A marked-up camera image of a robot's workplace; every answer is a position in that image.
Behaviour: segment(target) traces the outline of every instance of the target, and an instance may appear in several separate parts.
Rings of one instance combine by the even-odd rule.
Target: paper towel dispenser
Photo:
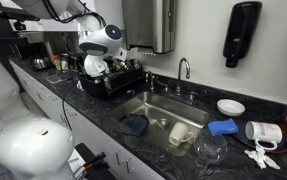
[[[122,0],[126,48],[174,50],[176,0]]]

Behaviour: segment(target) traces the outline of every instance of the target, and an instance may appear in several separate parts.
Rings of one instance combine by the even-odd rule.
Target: black soap dispenser
[[[262,3],[257,1],[241,2],[233,6],[223,49],[226,67],[236,67],[238,60],[247,55],[261,9]]]

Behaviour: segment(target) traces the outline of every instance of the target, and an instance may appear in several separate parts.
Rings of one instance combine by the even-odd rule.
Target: clear glass cup
[[[227,153],[227,143],[223,135],[212,136],[208,129],[203,129],[194,142],[194,150],[197,154],[196,165],[205,166],[218,164]]]

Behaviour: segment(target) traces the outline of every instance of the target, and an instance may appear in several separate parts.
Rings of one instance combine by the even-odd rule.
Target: stainless steel sink
[[[150,92],[137,95],[110,111],[109,115],[115,120],[120,120],[125,115],[134,113],[149,119],[149,127],[142,136],[175,156],[186,154],[209,119],[209,114],[205,111]],[[187,125],[194,138],[175,147],[169,143],[169,135],[177,122]]]

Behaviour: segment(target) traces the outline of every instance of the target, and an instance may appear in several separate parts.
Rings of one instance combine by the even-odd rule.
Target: white bowl
[[[230,99],[221,99],[217,102],[219,111],[227,116],[239,116],[245,111],[245,107]]]

